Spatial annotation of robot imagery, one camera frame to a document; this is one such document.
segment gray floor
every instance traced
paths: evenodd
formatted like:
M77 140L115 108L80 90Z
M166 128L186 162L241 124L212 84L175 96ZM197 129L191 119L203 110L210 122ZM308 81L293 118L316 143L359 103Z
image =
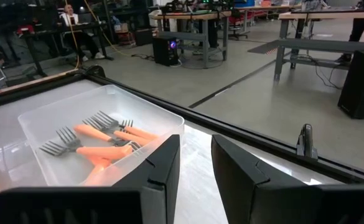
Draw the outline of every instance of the gray floor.
M322 21L315 25L315 39L347 40L351 20ZM193 70L199 67L196 58L184 62L184 67L165 67L148 60L112 53L114 61L89 61L98 63L106 75L116 81L159 96L163 99L189 106L207 95L233 83L241 77L263 67L276 58L276 54L261 55L247 50L278 38L279 21L259 22L251 27L248 39L229 41L228 60L216 68ZM126 54L152 55L150 45L124 50ZM335 59L338 54L310 52L313 57ZM71 69L69 65L53 68L49 73ZM327 87L316 75L315 67L298 65L290 70L283 67L281 81L273 83L274 64L245 81L204 102L195 110L216 118L244 126L295 144L303 124L314 127L314 144L323 156L331 157L364 169L364 120L353 120L337 108L340 90ZM318 68L320 76L329 77L331 70ZM331 81L342 86L346 71L335 70Z

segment black table leg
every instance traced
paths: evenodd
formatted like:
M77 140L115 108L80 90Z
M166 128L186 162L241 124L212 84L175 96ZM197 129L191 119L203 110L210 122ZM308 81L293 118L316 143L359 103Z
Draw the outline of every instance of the black table leg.
M42 77L46 77L47 75L44 73L44 71L42 70L42 67L39 64L37 54L35 52L34 45L32 43L32 39L30 37L26 37L26 43L27 43L27 46L28 46L28 50L30 51L30 54L32 56L32 59L34 60L35 66L37 67L38 75L40 75Z
M101 53L106 57L106 59L108 60L114 60L114 58L107 56L107 52L106 52L106 48L104 45L104 41L103 41L103 32L101 31L100 27L98 28L98 33L99 33L99 42L100 42L100 47L101 47Z
M304 19L298 19L298 24L296 25L296 34L295 39L300 39L302 37L302 32L304 30L305 20ZM299 54L299 49L292 49L291 50L291 58L296 57L296 55ZM291 68L295 69L296 64L291 63Z

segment clear plastic container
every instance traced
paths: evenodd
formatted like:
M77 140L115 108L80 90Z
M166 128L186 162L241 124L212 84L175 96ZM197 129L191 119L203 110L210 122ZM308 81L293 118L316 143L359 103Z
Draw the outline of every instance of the clear plastic container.
M39 147L51 140L61 144L56 130L72 129L97 112L103 111L120 123L133 120L133 126L160 136L132 154L114 162L104 171L86 179L94 166L85 156L68 152L61 157L51 156ZM170 135L184 133L184 119L143 100L114 85L95 90L26 112L19 117L33 153L48 185L113 185L130 173L154 152ZM108 142L77 134L84 146L111 146Z

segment metal clamp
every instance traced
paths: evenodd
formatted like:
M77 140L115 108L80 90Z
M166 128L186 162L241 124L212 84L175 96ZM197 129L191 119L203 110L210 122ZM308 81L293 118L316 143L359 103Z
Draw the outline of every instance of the metal clamp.
M313 147L313 129L310 124L305 124L301 129L301 134L298 137L296 144L297 155L305 159L317 160L317 149Z

